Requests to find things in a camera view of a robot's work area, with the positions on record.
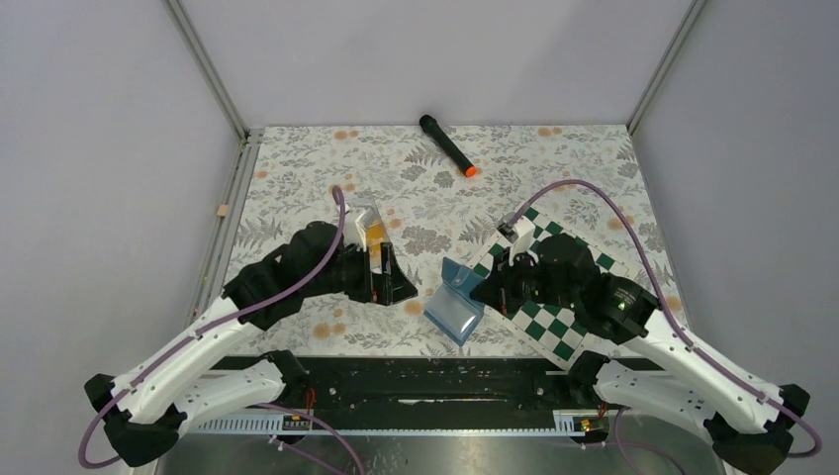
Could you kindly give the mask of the black marker orange tip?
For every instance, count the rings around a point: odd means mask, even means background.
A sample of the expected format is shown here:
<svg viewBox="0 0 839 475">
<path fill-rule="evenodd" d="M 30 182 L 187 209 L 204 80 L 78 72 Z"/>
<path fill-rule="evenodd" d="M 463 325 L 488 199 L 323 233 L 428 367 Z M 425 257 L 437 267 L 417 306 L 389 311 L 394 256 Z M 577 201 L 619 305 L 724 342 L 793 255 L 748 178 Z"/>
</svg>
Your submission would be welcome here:
<svg viewBox="0 0 839 475">
<path fill-rule="evenodd" d="M 421 130 L 455 163 L 456 167 L 464 176 L 473 177 L 477 174 L 478 168 L 452 141 L 434 117 L 428 114 L 422 115 L 419 118 L 419 126 Z"/>
</svg>

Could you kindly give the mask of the clear box with orange cards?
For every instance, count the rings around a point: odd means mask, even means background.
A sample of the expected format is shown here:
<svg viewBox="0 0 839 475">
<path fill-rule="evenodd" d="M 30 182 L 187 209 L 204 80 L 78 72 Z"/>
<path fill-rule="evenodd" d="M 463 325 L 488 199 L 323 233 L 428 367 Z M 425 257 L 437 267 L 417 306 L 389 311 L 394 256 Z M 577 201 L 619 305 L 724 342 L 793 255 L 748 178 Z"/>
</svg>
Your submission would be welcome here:
<svg viewBox="0 0 839 475">
<path fill-rule="evenodd" d="M 382 245 L 390 243 L 387 227 L 377 204 L 372 199 L 350 200 L 343 213 L 343 241 L 367 255 L 369 269 L 377 274 L 390 274 L 391 263 L 385 262 Z"/>
</svg>

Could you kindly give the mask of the floral tablecloth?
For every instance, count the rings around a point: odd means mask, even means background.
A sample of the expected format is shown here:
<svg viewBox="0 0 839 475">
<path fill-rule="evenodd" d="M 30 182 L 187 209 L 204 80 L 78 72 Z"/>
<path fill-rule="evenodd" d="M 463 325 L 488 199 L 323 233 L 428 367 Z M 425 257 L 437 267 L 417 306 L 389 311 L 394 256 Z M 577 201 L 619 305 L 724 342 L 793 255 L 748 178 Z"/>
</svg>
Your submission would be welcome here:
<svg viewBox="0 0 839 475">
<path fill-rule="evenodd" d="M 681 294 L 623 125 L 457 126 L 447 134 L 477 166 L 464 176 L 416 126 L 274 127 L 265 131 L 241 208 L 228 277 L 287 242 L 312 221 L 335 223 L 331 191 L 372 199 L 398 264 L 418 295 L 391 306 L 338 295 L 241 344 L 239 355 L 288 349 L 298 356 L 531 357 L 514 334 L 485 318 L 463 346 L 423 310 L 441 281 L 444 257 L 467 262 L 495 238 L 498 223 L 526 199 L 608 250 L 638 264 L 638 236 L 679 320 Z"/>
</svg>

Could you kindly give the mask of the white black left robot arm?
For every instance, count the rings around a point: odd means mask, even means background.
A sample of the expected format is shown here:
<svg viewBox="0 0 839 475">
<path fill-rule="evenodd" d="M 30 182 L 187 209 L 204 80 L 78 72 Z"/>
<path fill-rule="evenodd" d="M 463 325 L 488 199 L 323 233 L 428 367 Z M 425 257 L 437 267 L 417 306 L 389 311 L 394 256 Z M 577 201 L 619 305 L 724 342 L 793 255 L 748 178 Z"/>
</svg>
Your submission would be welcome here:
<svg viewBox="0 0 839 475">
<path fill-rule="evenodd" d="M 289 350 L 212 381 L 202 376 L 239 344 L 297 314 L 307 298 L 342 294 L 392 306 L 415 297 L 388 240 L 350 241 L 341 227 L 311 222 L 263 259 L 245 266 L 207 311 L 154 356 L 120 376 L 97 374 L 85 393 L 119 460 L 140 467 L 191 429 L 239 409 L 301 403 L 309 376 Z"/>
</svg>

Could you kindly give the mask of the blue card holder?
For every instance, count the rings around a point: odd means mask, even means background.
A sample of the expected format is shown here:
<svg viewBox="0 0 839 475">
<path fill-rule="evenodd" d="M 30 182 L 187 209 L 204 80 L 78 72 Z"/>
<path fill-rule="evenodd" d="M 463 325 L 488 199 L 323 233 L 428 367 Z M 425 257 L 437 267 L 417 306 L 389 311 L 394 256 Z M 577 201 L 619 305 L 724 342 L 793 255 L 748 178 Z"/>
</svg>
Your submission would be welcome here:
<svg viewBox="0 0 839 475">
<path fill-rule="evenodd" d="M 463 346 L 484 316 L 485 305 L 470 293 L 483 282 L 472 268 L 444 257 L 442 283 L 434 291 L 423 314 L 458 346 Z"/>
</svg>

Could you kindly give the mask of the green white checkered board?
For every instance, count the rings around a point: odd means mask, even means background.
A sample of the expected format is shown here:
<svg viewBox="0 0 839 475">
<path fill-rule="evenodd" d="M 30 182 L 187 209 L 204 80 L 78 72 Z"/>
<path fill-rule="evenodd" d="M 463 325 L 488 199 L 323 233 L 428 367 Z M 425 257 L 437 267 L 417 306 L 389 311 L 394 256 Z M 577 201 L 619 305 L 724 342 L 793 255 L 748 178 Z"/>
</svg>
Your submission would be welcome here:
<svg viewBox="0 0 839 475">
<path fill-rule="evenodd" d="M 608 250 L 606 245 L 593 235 L 582 232 L 535 206 L 530 207 L 523 217 L 534 225 L 534 241 L 529 248 L 530 254 L 535 254 L 537 245 L 546 238 L 565 234 L 591 252 L 602 272 L 632 278 L 641 270 L 638 264 Z M 569 368 L 585 349 L 605 355 L 618 355 L 613 343 L 589 336 L 588 331 L 575 321 L 568 309 L 527 302 L 522 304 L 517 313 L 505 316 L 487 307 L 485 321 L 491 327 L 500 327 L 514 334 L 532 351 L 561 368 Z"/>
</svg>

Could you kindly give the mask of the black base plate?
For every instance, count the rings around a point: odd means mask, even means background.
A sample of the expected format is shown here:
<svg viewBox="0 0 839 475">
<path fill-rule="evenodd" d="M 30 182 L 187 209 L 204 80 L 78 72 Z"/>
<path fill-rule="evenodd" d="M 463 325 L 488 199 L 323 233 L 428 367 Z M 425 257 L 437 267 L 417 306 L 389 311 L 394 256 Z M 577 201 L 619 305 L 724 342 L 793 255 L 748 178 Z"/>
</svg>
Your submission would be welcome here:
<svg viewBox="0 0 839 475">
<path fill-rule="evenodd" d="M 543 358 L 302 357 L 277 404 L 339 428 L 536 427 L 554 410 L 607 404 L 593 378 Z"/>
</svg>

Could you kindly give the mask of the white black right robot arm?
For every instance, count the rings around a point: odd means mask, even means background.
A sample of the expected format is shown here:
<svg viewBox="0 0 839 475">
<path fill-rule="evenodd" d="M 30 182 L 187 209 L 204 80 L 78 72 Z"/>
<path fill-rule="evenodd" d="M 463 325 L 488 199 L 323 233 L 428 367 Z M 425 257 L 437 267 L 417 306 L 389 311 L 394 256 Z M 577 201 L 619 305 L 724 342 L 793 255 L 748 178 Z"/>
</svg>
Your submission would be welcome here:
<svg viewBox="0 0 839 475">
<path fill-rule="evenodd" d="M 689 331 L 672 327 L 656 297 L 628 278 L 601 271 L 573 237 L 547 237 L 534 253 L 505 249 L 470 296 L 506 317 L 526 304 L 568 310 L 588 333 L 627 347 L 670 375 L 650 378 L 586 349 L 568 372 L 567 392 L 577 406 L 639 410 L 696 436 L 746 474 L 771 474 L 792 455 L 792 428 L 809 403 L 806 391 L 763 381 Z"/>
</svg>

